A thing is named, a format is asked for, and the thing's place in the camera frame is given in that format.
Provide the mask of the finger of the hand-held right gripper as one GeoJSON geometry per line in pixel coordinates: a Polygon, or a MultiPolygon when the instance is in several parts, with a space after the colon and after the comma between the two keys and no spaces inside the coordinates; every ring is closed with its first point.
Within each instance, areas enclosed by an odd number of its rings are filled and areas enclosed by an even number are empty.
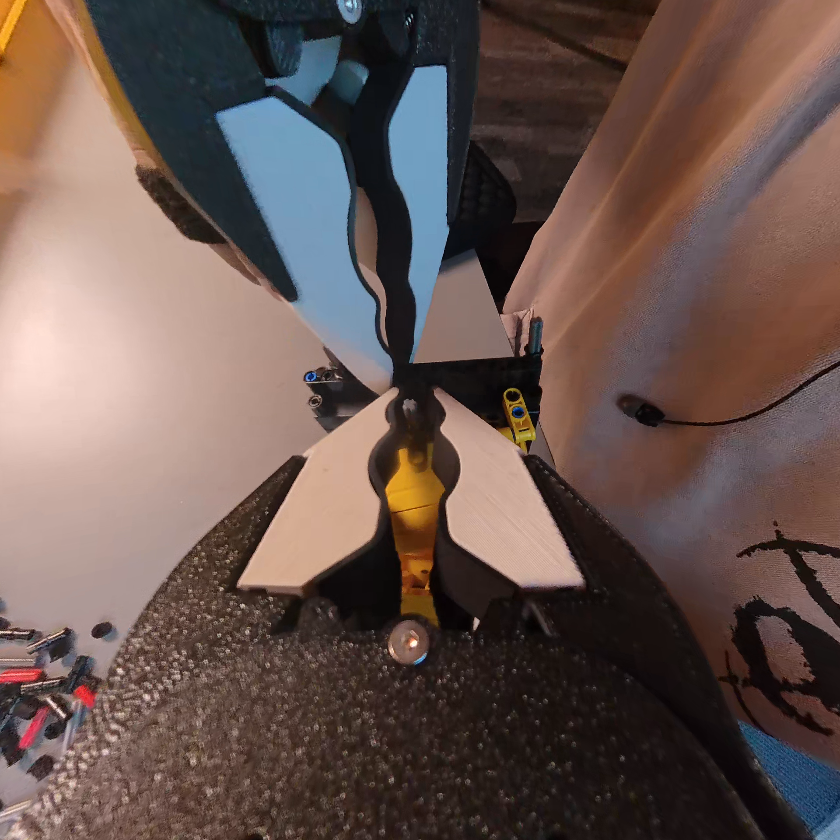
{"type": "Polygon", "coordinates": [[[414,360],[448,238],[447,70],[373,66],[350,116],[358,186],[376,224],[384,340],[414,360]]]}
{"type": "Polygon", "coordinates": [[[296,290],[291,308],[357,380],[387,391],[394,363],[380,333],[380,301],[356,257],[346,144],[287,93],[215,119],[296,290]]]}

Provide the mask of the beige printed sweatshirt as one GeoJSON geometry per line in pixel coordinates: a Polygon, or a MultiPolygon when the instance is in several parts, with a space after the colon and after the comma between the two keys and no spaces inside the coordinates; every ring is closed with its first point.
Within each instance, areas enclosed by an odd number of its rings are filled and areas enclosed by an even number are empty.
{"type": "Polygon", "coordinates": [[[838,767],[839,2],[662,2],[505,312],[741,719],[838,767]]]}

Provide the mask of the pile of small brick pins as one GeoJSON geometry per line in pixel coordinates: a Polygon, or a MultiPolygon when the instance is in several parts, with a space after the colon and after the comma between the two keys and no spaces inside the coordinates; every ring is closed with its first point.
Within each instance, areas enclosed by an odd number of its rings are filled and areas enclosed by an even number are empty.
{"type": "Polygon", "coordinates": [[[15,620],[2,604],[2,801],[42,787],[95,707],[102,680],[90,638],[64,619],[15,620]]]}

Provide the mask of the yellow toy brick vehicle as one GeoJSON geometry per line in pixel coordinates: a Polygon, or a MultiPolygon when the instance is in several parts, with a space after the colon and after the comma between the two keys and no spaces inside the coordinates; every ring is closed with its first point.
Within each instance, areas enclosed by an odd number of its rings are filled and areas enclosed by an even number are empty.
{"type": "MultiPolygon", "coordinates": [[[[503,318],[514,359],[432,363],[424,384],[452,385],[506,440],[527,454],[537,440],[542,396],[543,320],[532,310],[503,318]]],[[[351,625],[373,629],[396,613],[418,614],[436,627],[472,630],[478,618],[442,590],[434,567],[438,508],[445,487],[433,469],[432,432],[407,419],[394,455],[381,460],[389,531],[384,544],[330,572],[313,593],[329,599],[351,625]]]]}

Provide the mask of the person's right hand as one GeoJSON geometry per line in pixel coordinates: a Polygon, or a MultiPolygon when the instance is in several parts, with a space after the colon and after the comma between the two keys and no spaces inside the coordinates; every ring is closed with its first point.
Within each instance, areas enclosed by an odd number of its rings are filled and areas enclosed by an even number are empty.
{"type": "Polygon", "coordinates": [[[377,224],[371,202],[364,189],[360,187],[356,189],[355,194],[353,236],[360,273],[374,295],[383,301],[385,291],[376,269],[377,224]]]}

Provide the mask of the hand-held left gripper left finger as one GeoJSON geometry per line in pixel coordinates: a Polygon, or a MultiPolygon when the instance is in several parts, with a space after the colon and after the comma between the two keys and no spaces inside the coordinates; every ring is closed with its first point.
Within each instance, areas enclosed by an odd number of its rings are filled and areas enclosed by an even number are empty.
{"type": "Polygon", "coordinates": [[[384,491],[371,476],[392,432],[393,387],[304,453],[304,462],[237,581],[242,591],[304,595],[358,558],[385,528],[384,491]]]}

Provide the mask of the black textured pad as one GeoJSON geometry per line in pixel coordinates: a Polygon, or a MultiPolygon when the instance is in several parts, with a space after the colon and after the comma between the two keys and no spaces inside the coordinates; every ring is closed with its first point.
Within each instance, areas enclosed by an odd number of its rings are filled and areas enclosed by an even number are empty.
{"type": "Polygon", "coordinates": [[[443,260],[478,251],[507,229],[517,213],[512,187],[477,142],[469,142],[454,220],[443,260]]]}

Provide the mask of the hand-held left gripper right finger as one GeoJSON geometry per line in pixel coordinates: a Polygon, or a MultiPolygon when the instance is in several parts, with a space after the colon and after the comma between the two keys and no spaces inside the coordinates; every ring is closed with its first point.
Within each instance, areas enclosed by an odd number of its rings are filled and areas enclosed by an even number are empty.
{"type": "Polygon", "coordinates": [[[434,570],[456,604],[582,590],[585,578],[521,450],[434,388],[433,470],[444,487],[434,570]]]}

